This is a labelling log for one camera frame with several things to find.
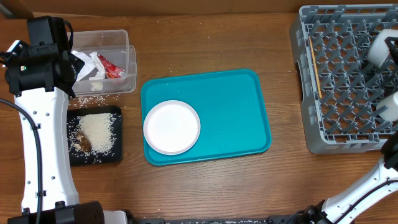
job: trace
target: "gray dish rack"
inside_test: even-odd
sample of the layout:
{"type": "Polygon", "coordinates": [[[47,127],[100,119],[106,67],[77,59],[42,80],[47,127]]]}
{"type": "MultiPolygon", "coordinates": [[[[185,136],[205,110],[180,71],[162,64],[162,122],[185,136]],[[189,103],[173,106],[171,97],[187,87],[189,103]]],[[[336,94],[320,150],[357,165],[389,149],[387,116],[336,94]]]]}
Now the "gray dish rack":
{"type": "Polygon", "coordinates": [[[294,62],[302,80],[305,140],[316,154],[380,149],[398,122],[378,116],[385,97],[398,91],[398,66],[366,60],[383,29],[398,29],[398,4],[303,6],[290,28],[294,62]],[[308,38],[312,39],[320,89],[308,38]]]}

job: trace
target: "plastic bin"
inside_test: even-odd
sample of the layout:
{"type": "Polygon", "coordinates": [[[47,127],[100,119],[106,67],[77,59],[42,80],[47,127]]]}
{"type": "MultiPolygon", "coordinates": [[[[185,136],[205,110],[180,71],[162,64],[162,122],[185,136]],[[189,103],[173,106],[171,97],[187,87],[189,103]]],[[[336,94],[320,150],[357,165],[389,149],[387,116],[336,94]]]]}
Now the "plastic bin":
{"type": "Polygon", "coordinates": [[[77,96],[130,93],[136,88],[136,51],[129,45],[128,33],[125,30],[74,32],[72,50],[87,55],[97,52],[126,72],[123,78],[89,80],[89,77],[94,77],[97,72],[97,69],[94,69],[74,84],[73,91],[77,96]]]}
{"type": "Polygon", "coordinates": [[[380,149],[398,131],[397,121],[378,116],[385,108],[376,109],[382,99],[397,90],[398,67],[390,57],[380,68],[367,60],[369,47],[379,32],[396,29],[397,7],[369,4],[300,8],[290,28],[290,41],[302,80],[304,133],[311,152],[380,149]]]}

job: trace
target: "teal tray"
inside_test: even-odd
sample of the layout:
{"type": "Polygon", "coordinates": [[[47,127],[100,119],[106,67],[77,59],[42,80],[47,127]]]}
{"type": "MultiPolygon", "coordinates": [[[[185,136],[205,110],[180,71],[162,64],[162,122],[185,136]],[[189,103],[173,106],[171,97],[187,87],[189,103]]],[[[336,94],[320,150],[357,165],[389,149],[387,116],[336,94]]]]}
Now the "teal tray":
{"type": "Polygon", "coordinates": [[[271,145],[260,81],[252,70],[150,80],[141,89],[142,123],[150,109],[166,100],[192,106],[201,130],[195,145],[175,156],[158,153],[144,138],[145,157],[155,166],[262,153],[271,145]]]}

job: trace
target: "white plastic plate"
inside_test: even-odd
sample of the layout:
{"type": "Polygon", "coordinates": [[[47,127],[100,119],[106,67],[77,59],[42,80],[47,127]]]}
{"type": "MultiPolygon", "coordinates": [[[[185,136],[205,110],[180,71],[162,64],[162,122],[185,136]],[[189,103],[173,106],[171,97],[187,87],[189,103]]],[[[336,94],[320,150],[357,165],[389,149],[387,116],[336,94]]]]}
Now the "white plastic plate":
{"type": "Polygon", "coordinates": [[[165,155],[177,155],[189,150],[199,134],[197,112],[182,101],[161,102],[145,117],[145,140],[151,148],[165,155]]]}

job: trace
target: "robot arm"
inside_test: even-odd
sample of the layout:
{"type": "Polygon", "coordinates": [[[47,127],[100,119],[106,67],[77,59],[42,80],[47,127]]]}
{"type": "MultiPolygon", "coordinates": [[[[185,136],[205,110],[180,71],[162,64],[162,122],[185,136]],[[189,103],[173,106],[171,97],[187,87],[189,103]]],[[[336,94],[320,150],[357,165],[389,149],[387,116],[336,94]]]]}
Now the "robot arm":
{"type": "MultiPolygon", "coordinates": [[[[15,97],[16,105],[28,112],[38,129],[42,146],[43,167],[43,208],[53,209],[56,202],[65,205],[79,203],[78,193],[73,183],[69,165],[66,120],[68,95],[55,88],[46,92],[36,88],[22,92],[15,97]]],[[[20,114],[25,156],[25,191],[22,211],[37,211],[37,155],[32,128],[26,118],[20,114]]]]}
{"type": "Polygon", "coordinates": [[[384,158],[381,158],[373,169],[364,177],[359,179],[344,192],[329,198],[323,204],[322,211],[327,214],[327,219],[332,223],[336,223],[336,221],[340,220],[338,222],[339,224],[350,224],[366,209],[398,190],[398,183],[391,183],[371,192],[376,187],[392,180],[398,181],[398,172],[395,169],[386,169],[384,167],[384,158]],[[367,197],[360,201],[355,207],[352,207],[360,198],[367,194],[369,194],[367,197]],[[340,217],[349,209],[351,211],[341,219],[340,217]]]}

